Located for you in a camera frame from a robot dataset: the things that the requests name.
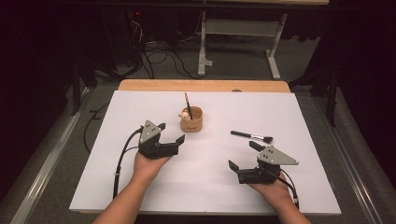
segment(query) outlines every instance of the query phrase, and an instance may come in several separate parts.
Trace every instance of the wooden table edge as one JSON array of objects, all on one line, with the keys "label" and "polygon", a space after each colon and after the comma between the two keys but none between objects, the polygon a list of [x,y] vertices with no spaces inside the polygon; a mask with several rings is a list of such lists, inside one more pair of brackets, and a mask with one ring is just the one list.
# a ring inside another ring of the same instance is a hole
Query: wooden table edge
[{"label": "wooden table edge", "polygon": [[250,91],[290,92],[279,80],[125,79],[119,91]]}]

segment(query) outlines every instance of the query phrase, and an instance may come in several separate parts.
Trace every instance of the white tabletop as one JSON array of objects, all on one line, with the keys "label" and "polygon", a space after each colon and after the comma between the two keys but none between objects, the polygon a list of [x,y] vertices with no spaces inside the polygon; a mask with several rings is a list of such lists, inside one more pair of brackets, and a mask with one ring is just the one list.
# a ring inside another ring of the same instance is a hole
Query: white tabletop
[{"label": "white tabletop", "polygon": [[[186,140],[162,168],[141,206],[145,214],[273,215],[271,207],[247,185],[238,183],[228,160],[240,169],[257,165],[249,139],[230,131],[269,135],[271,145],[299,161],[282,166],[292,178],[307,215],[339,215],[338,203],[293,93],[188,92],[191,105],[204,111],[204,127],[183,133],[178,113],[186,106],[182,91],[115,91],[70,209],[102,211],[112,200],[114,173],[132,132],[148,119],[166,123],[161,143]],[[137,146],[138,136],[130,147]],[[122,161],[119,190],[129,181],[136,149]]]}]

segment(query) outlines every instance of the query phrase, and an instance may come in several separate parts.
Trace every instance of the wrist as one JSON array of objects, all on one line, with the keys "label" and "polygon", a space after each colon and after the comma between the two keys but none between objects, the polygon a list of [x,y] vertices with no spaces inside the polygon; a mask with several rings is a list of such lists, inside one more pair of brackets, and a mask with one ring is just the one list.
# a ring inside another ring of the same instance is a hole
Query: wrist
[{"label": "wrist", "polygon": [[128,185],[134,186],[134,188],[148,189],[152,180],[143,176],[133,175]]}]

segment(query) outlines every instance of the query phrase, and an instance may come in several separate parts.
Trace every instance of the white metal frame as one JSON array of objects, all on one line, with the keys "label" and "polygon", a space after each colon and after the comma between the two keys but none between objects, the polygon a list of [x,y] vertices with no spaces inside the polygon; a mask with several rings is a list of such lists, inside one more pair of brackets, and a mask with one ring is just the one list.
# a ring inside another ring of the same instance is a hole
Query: white metal frame
[{"label": "white metal frame", "polygon": [[236,20],[214,20],[207,19],[206,12],[202,12],[201,22],[201,47],[199,52],[198,76],[205,76],[205,67],[212,66],[213,62],[206,58],[205,36],[216,35],[255,35],[273,37],[271,49],[265,51],[270,65],[273,79],[280,79],[276,66],[275,52],[285,26],[287,14],[282,14],[279,21],[236,21]]}]

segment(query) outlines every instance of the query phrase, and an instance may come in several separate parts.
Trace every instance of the table leg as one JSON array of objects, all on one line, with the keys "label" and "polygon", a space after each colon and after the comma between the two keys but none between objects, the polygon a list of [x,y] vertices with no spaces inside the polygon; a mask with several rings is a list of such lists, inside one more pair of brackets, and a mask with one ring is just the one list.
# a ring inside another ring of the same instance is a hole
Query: table leg
[{"label": "table leg", "polygon": [[282,16],[280,17],[279,25],[277,26],[276,34],[274,36],[272,48],[268,49],[266,51],[266,56],[267,56],[268,63],[270,65],[271,74],[273,76],[273,79],[280,79],[280,74],[279,74],[279,71],[277,70],[274,56],[275,56],[277,44],[279,43],[280,36],[282,35],[282,32],[283,32],[283,27],[285,26],[285,21],[286,21],[287,17],[288,17],[288,14],[282,14]]},{"label": "table leg", "polygon": [[206,36],[206,12],[202,12],[201,22],[201,48],[199,50],[199,62],[198,62],[198,76],[203,77],[205,75],[205,67],[207,65],[212,66],[212,61],[206,59],[205,49],[205,36]]}]

